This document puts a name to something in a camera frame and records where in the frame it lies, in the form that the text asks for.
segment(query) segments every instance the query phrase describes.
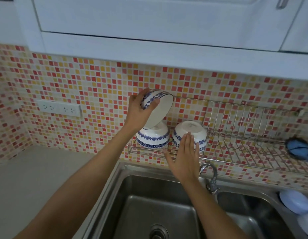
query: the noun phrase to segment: wire rack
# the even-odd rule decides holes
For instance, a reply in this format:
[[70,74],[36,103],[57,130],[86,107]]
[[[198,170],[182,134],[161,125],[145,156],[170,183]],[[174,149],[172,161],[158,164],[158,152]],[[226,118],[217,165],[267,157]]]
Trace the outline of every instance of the wire rack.
[[[252,168],[271,169],[308,175],[308,162],[292,158],[284,141],[299,136],[308,141],[308,113],[247,104],[231,104],[201,99],[175,97],[204,102],[204,117],[196,120],[207,129],[208,144],[200,154],[200,163],[207,160],[229,162]],[[177,148],[170,141],[164,147],[172,156]],[[164,158],[163,149],[139,145],[133,137],[127,144],[128,153]]]

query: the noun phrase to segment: power socket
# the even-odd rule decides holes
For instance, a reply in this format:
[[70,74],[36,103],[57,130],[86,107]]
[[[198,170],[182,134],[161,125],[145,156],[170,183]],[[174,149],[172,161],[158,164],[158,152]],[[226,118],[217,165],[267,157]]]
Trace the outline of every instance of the power socket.
[[79,104],[56,102],[36,99],[40,111],[67,116],[80,117],[81,109]]

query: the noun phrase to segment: ceramic bowl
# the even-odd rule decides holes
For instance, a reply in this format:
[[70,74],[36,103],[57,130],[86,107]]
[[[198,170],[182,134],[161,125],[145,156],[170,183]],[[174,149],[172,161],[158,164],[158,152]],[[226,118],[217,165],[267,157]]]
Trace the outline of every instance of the ceramic bowl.
[[136,134],[136,141],[146,148],[162,148],[169,140],[168,127],[162,121],[150,129],[141,129]]
[[175,130],[172,135],[172,141],[176,147],[180,146],[180,140],[182,139],[183,135],[191,132],[194,136],[195,143],[199,143],[199,150],[203,151],[207,145],[207,131],[203,128],[202,125],[198,124],[195,121],[184,121],[175,127]]
[[146,109],[155,98],[160,99],[159,105],[152,111],[144,129],[150,129],[157,125],[168,114],[172,107],[174,97],[164,90],[151,90],[143,97],[141,106]]
[[301,229],[308,235],[308,214],[298,216],[297,221]]
[[302,215],[308,213],[308,198],[296,190],[284,190],[279,193],[282,203],[292,212]]

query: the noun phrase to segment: cabinet handle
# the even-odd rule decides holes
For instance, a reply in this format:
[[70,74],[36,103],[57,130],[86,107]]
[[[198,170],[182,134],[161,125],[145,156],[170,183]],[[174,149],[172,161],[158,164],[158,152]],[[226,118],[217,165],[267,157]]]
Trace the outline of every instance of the cabinet handle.
[[278,3],[277,3],[276,9],[277,10],[284,9],[287,6],[288,1],[289,0],[279,0]]

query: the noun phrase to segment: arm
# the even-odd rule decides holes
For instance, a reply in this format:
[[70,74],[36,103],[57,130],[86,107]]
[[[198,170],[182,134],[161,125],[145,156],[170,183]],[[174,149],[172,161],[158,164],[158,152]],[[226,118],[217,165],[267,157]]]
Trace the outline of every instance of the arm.
[[168,166],[174,176],[181,182],[198,217],[204,227],[208,239],[247,239],[247,235],[214,201],[212,195],[200,184],[199,177],[199,144],[194,149],[194,137],[185,134],[173,161],[170,154],[164,151]]
[[93,208],[126,143],[146,123],[159,99],[143,110],[144,94],[129,99],[123,128],[87,164],[73,174],[48,200],[37,216],[15,239],[72,238]]

